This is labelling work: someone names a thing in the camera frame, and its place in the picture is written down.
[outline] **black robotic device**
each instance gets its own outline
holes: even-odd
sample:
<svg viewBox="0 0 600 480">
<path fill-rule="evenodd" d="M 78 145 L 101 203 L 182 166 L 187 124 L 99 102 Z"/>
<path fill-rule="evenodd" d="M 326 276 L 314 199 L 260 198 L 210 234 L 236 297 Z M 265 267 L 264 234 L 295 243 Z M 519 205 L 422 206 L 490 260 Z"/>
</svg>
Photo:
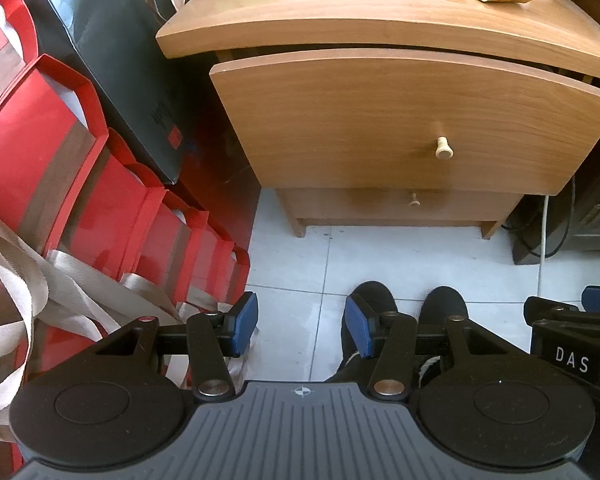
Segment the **black robotic device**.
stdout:
<svg viewBox="0 0 600 480">
<path fill-rule="evenodd" d="M 258 318 L 247 292 L 186 325 L 143 317 L 25 384 L 11 429 L 18 480 L 600 480 L 600 314 L 525 303 L 532 355 L 463 316 L 418 325 L 359 296 L 346 323 L 369 384 L 250 381 L 224 357 Z M 158 373 L 187 354 L 190 390 Z M 420 365 L 440 374 L 420 386 Z"/>
</svg>

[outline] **white tile floor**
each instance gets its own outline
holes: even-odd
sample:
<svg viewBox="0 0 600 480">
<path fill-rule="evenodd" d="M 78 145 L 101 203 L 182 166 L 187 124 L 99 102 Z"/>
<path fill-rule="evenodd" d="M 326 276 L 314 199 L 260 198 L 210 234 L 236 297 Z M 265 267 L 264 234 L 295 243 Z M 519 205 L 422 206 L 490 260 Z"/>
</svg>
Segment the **white tile floor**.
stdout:
<svg viewBox="0 0 600 480">
<path fill-rule="evenodd" d="M 385 283 L 398 309 L 417 317 L 436 286 L 456 288 L 470 317 L 529 350 L 523 303 L 536 293 L 537 266 L 515 266 L 509 236 L 482 240 L 478 228 L 309 227 L 295 238 L 278 200 L 262 191 L 250 247 L 247 290 L 258 295 L 260 335 L 248 378 L 323 381 L 340 353 L 344 300 L 366 280 Z M 544 296 L 580 305 L 600 285 L 600 251 L 563 252 L 547 260 Z"/>
</svg>

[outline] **white cable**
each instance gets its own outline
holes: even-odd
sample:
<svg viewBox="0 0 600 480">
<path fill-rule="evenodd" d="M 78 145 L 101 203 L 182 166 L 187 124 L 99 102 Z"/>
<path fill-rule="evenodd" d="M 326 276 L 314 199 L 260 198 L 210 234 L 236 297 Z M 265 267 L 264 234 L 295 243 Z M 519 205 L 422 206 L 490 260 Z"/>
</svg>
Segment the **white cable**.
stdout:
<svg viewBox="0 0 600 480">
<path fill-rule="evenodd" d="M 546 213 L 549 209 L 549 195 L 544 196 L 544 207 L 542 208 L 542 231 L 540 233 L 540 267 L 538 267 L 538 293 L 536 296 L 542 298 L 542 268 L 544 267 L 544 256 L 546 255 Z"/>
</svg>

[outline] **crosshair logo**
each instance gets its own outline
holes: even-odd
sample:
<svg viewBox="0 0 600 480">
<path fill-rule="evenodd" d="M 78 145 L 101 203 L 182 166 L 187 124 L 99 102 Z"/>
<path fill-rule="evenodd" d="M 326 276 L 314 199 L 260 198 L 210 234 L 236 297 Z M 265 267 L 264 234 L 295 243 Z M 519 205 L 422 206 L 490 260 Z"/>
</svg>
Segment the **crosshair logo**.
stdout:
<svg viewBox="0 0 600 480">
<path fill-rule="evenodd" d="M 310 388 L 307 388 L 306 386 L 304 386 L 304 384 L 302 386 L 298 386 L 295 390 L 294 393 L 296 395 L 299 395 L 300 397 L 302 397 L 303 399 L 308 396 L 311 395 L 314 391 Z"/>
</svg>

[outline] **open drawer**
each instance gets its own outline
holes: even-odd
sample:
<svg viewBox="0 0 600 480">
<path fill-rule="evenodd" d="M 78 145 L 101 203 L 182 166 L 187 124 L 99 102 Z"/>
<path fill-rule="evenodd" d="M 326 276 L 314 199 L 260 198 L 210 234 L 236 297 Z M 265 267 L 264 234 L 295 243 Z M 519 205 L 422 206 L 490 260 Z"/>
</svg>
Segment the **open drawer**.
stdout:
<svg viewBox="0 0 600 480">
<path fill-rule="evenodd" d="M 479 56 L 309 50 L 210 76 L 263 187 L 557 194 L 600 136 L 599 88 Z"/>
</svg>

